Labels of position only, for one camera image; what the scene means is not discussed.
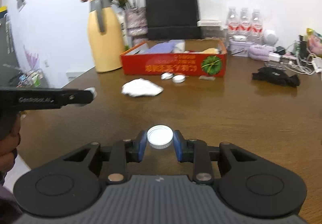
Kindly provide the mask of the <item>person left hand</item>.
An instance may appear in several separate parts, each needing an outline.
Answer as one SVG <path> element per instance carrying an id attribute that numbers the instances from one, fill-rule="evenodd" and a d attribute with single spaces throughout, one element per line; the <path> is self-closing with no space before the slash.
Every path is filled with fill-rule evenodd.
<path id="1" fill-rule="evenodd" d="M 5 175 L 9 172 L 15 164 L 16 148 L 20 144 L 21 136 L 21 119 L 20 114 L 16 115 L 15 123 L 8 135 L 1 140 L 1 175 Z"/>

